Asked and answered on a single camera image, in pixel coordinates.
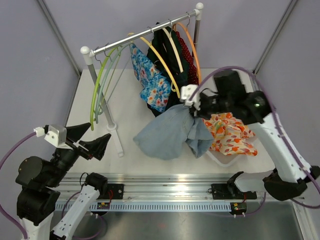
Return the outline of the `orange floral skirt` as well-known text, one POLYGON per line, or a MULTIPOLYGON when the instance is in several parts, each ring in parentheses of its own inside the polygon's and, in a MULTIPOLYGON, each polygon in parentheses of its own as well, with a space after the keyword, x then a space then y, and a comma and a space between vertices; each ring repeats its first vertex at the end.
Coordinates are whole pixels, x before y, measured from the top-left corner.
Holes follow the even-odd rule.
POLYGON ((203 122, 213 136, 209 148, 211 152, 219 152, 225 156, 258 154, 258 150, 248 142, 255 133, 232 113, 212 114, 210 119, 204 119, 203 122))

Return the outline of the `light blue denim skirt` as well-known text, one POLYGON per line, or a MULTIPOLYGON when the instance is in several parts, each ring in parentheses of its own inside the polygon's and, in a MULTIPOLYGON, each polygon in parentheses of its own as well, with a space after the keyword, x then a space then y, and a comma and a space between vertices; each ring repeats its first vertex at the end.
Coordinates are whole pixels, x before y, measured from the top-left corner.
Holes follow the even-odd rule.
POLYGON ((148 123, 133 141, 151 158, 172 160, 182 154, 184 144, 196 158, 201 157, 211 147, 214 137, 201 118, 192 116, 188 107, 178 104, 148 123))

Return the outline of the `blue floral skirt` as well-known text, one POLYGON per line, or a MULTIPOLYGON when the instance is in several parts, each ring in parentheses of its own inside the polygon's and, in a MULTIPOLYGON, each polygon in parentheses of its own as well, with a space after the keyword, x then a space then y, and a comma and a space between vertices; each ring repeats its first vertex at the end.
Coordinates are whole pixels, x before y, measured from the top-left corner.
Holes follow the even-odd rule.
POLYGON ((130 46, 130 53, 134 75, 142 85, 140 98, 151 109, 163 113, 171 93, 170 82, 134 43, 130 46))

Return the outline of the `lime green hanger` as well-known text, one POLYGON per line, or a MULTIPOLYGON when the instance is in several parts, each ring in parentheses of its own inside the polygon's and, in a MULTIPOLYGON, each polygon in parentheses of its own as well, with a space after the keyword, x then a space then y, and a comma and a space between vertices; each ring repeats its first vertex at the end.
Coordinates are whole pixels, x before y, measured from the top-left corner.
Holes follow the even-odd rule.
POLYGON ((99 49, 97 48, 96 50, 90 49, 89 53, 88 53, 88 58, 87 58, 87 62, 88 62, 87 67, 89 69, 91 78, 94 83, 94 90, 93 90, 93 94, 92 94, 90 115, 89 115, 89 121, 91 124, 91 127, 90 127, 91 131, 93 131, 95 129, 94 122, 98 123, 98 118, 99 118, 99 115, 101 115, 101 114, 106 115, 107 122, 108 123, 110 122, 112 127, 115 126, 115 124, 112 120, 110 111, 108 109, 107 102, 105 100, 105 96, 102 93, 102 90, 104 87, 100 85, 100 80, 101 80, 102 73, 105 69, 105 66, 106 66, 108 60, 110 59, 111 55, 113 54, 113 52, 115 50, 117 50, 117 52, 119 52, 119 47, 117 46, 114 48, 110 48, 108 50, 108 52, 106 52, 106 47, 107 47, 107 45, 105 47, 102 47, 99 49), (97 55, 101 54, 101 53, 105 53, 105 59, 103 60, 103 62, 101 62, 100 60, 97 59, 97 55), (96 73, 96 70, 95 70, 95 67, 93 64, 93 58, 96 61, 100 62, 100 70, 99 70, 98 74, 96 73))

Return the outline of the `yellow hanger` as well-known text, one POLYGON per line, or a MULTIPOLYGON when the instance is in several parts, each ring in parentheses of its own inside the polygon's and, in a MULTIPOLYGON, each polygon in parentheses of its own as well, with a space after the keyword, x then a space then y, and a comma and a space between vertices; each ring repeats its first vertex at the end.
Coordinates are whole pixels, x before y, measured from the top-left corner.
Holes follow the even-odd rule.
POLYGON ((151 47, 149 47, 149 49, 151 49, 155 55, 158 57, 158 59, 161 61, 161 63, 163 64, 163 66, 165 67, 170 79, 171 79, 171 91, 173 91, 174 93, 177 94, 177 97, 179 98, 180 97, 180 90, 179 90, 179 87, 173 77, 173 75, 171 74, 170 70, 168 69, 168 66, 166 65, 166 63, 164 62, 164 60, 162 59, 162 57, 159 55, 159 53, 157 52, 157 50, 152 46, 152 40, 151 41, 148 41, 151 43, 151 47))

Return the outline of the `pale green hanger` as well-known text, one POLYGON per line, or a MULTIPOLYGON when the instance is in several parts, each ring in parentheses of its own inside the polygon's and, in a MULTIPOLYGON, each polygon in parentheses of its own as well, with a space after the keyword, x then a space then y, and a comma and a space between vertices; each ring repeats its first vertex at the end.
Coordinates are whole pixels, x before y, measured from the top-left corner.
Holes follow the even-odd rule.
POLYGON ((111 77, 109 77, 109 73, 111 70, 114 71, 115 67, 118 66, 122 51, 124 49, 126 49, 129 45, 130 45, 130 43, 118 46, 118 52, 117 52, 117 50, 115 50, 105 65, 105 68, 104 68, 102 75, 101 75, 101 78, 100 78, 100 86, 103 87, 102 93, 103 93, 105 99, 106 99, 106 94, 108 92, 111 80, 113 78, 113 73, 111 74, 111 77))

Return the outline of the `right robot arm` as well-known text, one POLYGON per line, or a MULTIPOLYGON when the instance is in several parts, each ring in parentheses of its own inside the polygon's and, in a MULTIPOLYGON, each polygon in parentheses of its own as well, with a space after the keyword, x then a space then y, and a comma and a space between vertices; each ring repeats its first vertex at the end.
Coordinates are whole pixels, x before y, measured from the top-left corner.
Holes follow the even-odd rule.
POLYGON ((205 77, 187 96, 187 101, 202 118, 232 113, 252 130, 270 156, 275 168, 266 172, 239 171, 227 182, 227 193, 239 198, 244 192, 267 192, 278 201, 294 200, 316 179, 320 168, 310 165, 286 134, 271 98, 261 88, 247 92, 238 71, 256 76, 240 66, 218 68, 205 77))

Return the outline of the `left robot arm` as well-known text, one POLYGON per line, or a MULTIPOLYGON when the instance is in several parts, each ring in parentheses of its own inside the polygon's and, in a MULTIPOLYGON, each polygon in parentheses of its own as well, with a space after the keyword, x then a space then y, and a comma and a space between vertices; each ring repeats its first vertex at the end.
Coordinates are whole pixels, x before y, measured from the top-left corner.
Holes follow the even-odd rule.
POLYGON ((78 158, 101 160, 105 154, 111 134, 107 133, 92 141, 82 141, 82 136, 91 127, 83 123, 75 126, 46 125, 34 129, 37 137, 55 147, 51 160, 31 156, 18 168, 16 183, 22 190, 17 198, 17 215, 25 227, 30 240, 70 240, 79 223, 97 199, 108 194, 108 179, 98 173, 89 174, 71 208, 60 222, 51 227, 65 175, 78 158))

